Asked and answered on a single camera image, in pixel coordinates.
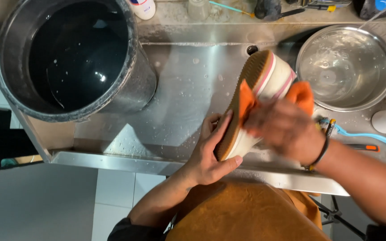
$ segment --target hand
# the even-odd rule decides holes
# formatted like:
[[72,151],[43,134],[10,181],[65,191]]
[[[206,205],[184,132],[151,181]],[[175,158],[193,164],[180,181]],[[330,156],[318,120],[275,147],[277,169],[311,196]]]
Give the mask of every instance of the hand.
[[244,128],[277,153],[309,165],[318,158],[325,136],[295,104],[281,99],[260,103],[249,113]]
[[190,159],[180,169],[183,176],[190,180],[191,187],[197,184],[208,185],[215,183],[242,163],[242,157],[240,156],[235,156],[223,162],[218,162],[214,156],[215,145],[222,139],[232,116],[233,111],[228,111],[218,129],[216,127],[217,122],[222,119],[221,114],[213,114],[203,120],[198,143]]

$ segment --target pink stripe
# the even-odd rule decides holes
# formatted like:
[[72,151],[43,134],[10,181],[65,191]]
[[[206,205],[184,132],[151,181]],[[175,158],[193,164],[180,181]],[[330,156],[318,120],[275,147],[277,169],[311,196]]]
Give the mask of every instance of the pink stripe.
[[282,86],[282,88],[276,92],[276,94],[272,97],[273,99],[277,99],[279,98],[279,96],[282,94],[282,92],[284,92],[285,88],[287,88],[287,86],[291,83],[291,81],[293,80],[293,77],[294,77],[294,72],[293,70],[291,69],[291,73],[290,73],[290,76],[288,76],[287,80],[285,81],[284,85]]
[[274,64],[274,63],[273,63],[273,61],[274,61],[274,54],[273,54],[272,52],[271,52],[271,54],[272,54],[272,55],[271,55],[271,66],[270,66],[270,68],[268,68],[268,69],[266,70],[266,74],[263,76],[260,85],[257,86],[257,89],[254,91],[255,96],[257,96],[257,95],[259,94],[259,90],[262,88],[262,85],[265,83],[265,80],[267,79],[269,73],[271,72],[272,66],[273,66],[273,64]]

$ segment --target shoe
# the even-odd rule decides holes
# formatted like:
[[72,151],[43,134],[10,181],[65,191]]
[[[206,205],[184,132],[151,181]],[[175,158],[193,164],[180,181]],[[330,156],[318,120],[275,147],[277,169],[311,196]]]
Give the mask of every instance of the shoe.
[[272,51],[265,50],[252,54],[242,68],[235,93],[228,110],[233,110],[233,118],[222,140],[214,149],[217,160],[224,161],[234,156],[245,156],[260,141],[244,129],[239,121],[240,84],[246,81],[259,101],[270,98],[283,98],[290,88],[296,74],[281,58]]

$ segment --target metal bowl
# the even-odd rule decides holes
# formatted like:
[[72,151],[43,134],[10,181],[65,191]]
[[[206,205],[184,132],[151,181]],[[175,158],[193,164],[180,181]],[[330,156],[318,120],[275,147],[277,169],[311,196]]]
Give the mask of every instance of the metal bowl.
[[319,106],[366,109],[386,96],[386,42],[355,25],[326,27],[303,44],[296,72],[310,83]]

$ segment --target stainless steel sink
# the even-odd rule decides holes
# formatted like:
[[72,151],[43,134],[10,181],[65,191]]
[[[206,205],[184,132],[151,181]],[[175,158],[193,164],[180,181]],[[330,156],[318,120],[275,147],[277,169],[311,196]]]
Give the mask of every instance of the stainless steel sink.
[[[240,4],[237,7],[247,11],[254,7],[250,2],[225,3]],[[283,11],[290,9],[283,6]],[[272,23],[222,8],[213,12],[205,22],[195,23],[187,16],[186,1],[159,1],[152,19],[138,20],[140,39],[158,75],[156,94],[142,111],[132,115],[93,114],[82,123],[46,123],[18,112],[44,160],[171,175],[189,158],[203,118],[227,108],[248,58],[248,46],[271,49],[294,68],[302,42],[317,28],[362,23],[351,8],[334,13],[307,10]],[[386,19],[377,20],[369,28],[386,40]],[[341,113],[316,107],[315,114],[335,118],[350,132],[375,133],[370,117],[381,109],[386,109],[386,98],[370,110]],[[373,155],[386,162],[383,143],[340,135],[334,138],[346,143],[378,144],[382,151]],[[279,188],[347,195],[335,181],[304,171],[271,151],[249,153],[229,176]]]

